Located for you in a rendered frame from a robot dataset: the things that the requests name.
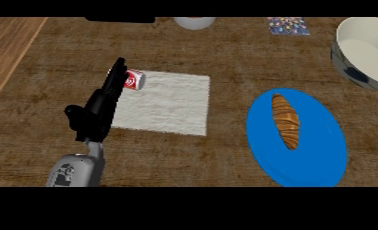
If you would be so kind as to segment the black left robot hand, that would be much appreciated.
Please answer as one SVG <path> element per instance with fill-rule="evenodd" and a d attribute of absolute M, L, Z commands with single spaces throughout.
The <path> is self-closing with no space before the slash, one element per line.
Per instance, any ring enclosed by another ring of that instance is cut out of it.
<path fill-rule="evenodd" d="M 127 77 L 125 59 L 118 58 L 106 76 L 103 86 L 94 90 L 85 106 L 66 106 L 65 114 L 69 127 L 76 132 L 76 141 L 102 142 L 106 138 Z"/>

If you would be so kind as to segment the blue plate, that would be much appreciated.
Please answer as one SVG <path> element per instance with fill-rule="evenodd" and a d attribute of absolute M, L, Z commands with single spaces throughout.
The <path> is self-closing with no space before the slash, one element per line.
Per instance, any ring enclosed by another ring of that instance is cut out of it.
<path fill-rule="evenodd" d="M 274 94 L 283 96 L 298 115 L 295 150 L 286 148 L 273 121 Z M 332 113 L 308 93 L 292 88 L 264 91 L 248 109 L 245 136 L 257 164 L 279 185 L 329 187 L 338 184 L 348 163 L 345 138 Z"/>

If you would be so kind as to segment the red and white can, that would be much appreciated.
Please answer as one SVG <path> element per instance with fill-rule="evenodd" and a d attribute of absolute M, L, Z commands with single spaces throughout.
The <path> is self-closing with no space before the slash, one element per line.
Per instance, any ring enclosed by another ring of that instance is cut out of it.
<path fill-rule="evenodd" d="M 122 87 L 138 91 L 143 88 L 144 81 L 144 73 L 134 69 L 127 69 L 122 74 L 118 74 L 115 70 L 109 70 L 103 87 L 106 89 Z"/>

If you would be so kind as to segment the white cloth placemat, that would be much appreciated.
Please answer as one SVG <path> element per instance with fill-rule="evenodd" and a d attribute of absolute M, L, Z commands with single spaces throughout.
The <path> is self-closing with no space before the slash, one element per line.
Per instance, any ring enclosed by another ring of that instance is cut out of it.
<path fill-rule="evenodd" d="M 155 71 L 144 74 L 143 88 L 122 91 L 112 126 L 205 136 L 209 77 Z"/>

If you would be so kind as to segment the white round cup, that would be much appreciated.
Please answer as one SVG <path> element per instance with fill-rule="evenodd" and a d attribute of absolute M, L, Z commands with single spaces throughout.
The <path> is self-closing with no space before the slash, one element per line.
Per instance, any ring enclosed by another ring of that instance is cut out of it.
<path fill-rule="evenodd" d="M 180 27 L 187 30 L 200 30 L 211 26 L 214 17 L 175 17 L 174 21 Z"/>

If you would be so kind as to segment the brown croissant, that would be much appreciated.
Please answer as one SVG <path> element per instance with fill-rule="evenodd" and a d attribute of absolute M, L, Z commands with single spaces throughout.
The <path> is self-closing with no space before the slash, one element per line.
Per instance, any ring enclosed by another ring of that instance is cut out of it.
<path fill-rule="evenodd" d="M 273 122 L 282 142 L 289 150 L 298 148 L 299 120 L 285 97 L 276 93 L 271 96 Z"/>

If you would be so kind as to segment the colourful speckled card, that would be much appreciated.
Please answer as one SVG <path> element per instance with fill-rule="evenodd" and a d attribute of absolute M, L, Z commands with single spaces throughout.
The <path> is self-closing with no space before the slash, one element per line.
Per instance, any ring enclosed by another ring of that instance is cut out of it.
<path fill-rule="evenodd" d="M 302 17 L 268 17 L 268 31 L 273 35 L 304 35 L 310 34 L 307 23 Z"/>

